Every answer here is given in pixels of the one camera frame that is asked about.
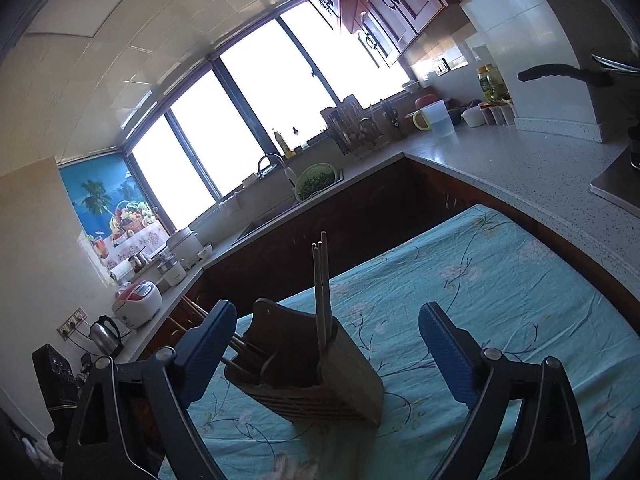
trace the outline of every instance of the electric kettle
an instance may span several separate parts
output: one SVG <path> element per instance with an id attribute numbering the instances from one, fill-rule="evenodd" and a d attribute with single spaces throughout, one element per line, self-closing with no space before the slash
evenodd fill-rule
<path id="1" fill-rule="evenodd" d="M 115 333 L 108 328 L 105 323 L 113 326 Z M 122 344 L 122 336 L 116 323 L 108 316 L 100 316 L 98 321 L 91 325 L 89 336 L 98 347 L 98 350 L 106 356 L 117 357 L 122 352 L 124 345 Z"/>

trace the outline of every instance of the kitchen sink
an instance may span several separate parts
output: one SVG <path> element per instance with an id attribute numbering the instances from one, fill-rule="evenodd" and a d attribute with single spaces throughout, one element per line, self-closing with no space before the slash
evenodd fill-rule
<path id="1" fill-rule="evenodd" d="M 342 170 L 340 170 L 338 172 L 338 179 L 331 184 L 330 186 L 325 187 L 322 191 L 318 191 L 315 194 L 311 195 L 309 198 L 307 198 L 304 202 L 298 202 L 298 200 L 296 200 L 296 197 L 292 196 L 291 198 L 288 198 L 287 200 L 285 200 L 284 202 L 282 202 L 281 204 L 278 204 L 276 207 L 269 209 L 264 215 L 262 215 L 260 218 L 255 219 L 253 222 L 251 222 L 244 231 L 242 231 L 242 233 L 240 233 L 239 237 L 236 239 L 236 241 L 234 242 L 234 244 L 237 244 L 240 240 L 242 240 L 243 238 L 247 237 L 248 235 L 250 235 L 251 233 L 253 233 L 256 229 L 262 227 L 263 225 L 267 225 L 269 222 L 273 222 L 275 219 L 279 218 L 280 216 L 284 215 L 284 213 L 289 212 L 290 210 L 294 209 L 295 207 L 305 203 L 305 202 L 313 202 L 313 200 L 315 200 L 316 197 L 318 197 L 320 194 L 324 193 L 327 189 L 335 186 L 336 184 L 338 184 L 339 182 L 342 181 L 344 175 L 342 174 Z"/>

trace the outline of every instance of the palm tree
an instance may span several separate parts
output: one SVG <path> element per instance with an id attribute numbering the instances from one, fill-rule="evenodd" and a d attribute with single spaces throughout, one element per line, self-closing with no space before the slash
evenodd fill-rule
<path id="1" fill-rule="evenodd" d="M 103 213 L 111 213 L 109 206 L 111 205 L 111 197 L 107 195 L 104 184 L 95 180 L 87 180 L 82 184 L 82 188 L 89 194 L 82 204 L 87 211 L 94 216 L 100 216 Z"/>
<path id="2" fill-rule="evenodd" d="M 140 190 L 137 188 L 137 186 L 127 181 L 124 181 L 122 184 L 120 184 L 120 192 L 122 193 L 124 200 L 128 200 L 129 202 L 142 199 Z"/>

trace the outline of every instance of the green colander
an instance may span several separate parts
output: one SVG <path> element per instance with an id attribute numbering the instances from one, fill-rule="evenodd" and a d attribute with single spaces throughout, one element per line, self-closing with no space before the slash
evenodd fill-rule
<path id="1" fill-rule="evenodd" d="M 304 183 L 307 180 L 311 178 L 315 178 L 322 174 L 333 175 L 334 182 L 338 180 L 338 172 L 335 171 L 335 168 L 327 162 L 321 162 L 320 164 L 314 164 L 312 166 L 309 166 L 308 168 L 306 168 L 305 171 L 302 172 L 302 174 L 298 177 L 298 181 L 296 182 L 295 193 L 296 193 L 296 199 L 298 200 L 298 202 L 303 201 L 303 198 L 300 197 L 300 190 L 302 189 L 302 186 L 304 185 Z"/>

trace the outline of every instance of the countertop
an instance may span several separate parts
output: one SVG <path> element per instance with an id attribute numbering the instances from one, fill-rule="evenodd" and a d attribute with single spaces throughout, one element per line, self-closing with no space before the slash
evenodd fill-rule
<path id="1" fill-rule="evenodd" d="M 230 254 L 319 202 L 407 157 L 484 190 L 546 225 L 590 256 L 640 298 L 640 219 L 589 191 L 589 183 L 626 148 L 622 138 L 598 144 L 574 137 L 523 132 L 515 126 L 456 127 L 436 136 L 416 133 L 347 164 L 344 178 L 234 244 L 246 226 L 214 248 L 213 256 L 162 295 L 156 316 L 128 336 L 116 362 L 137 359 L 180 296 Z"/>

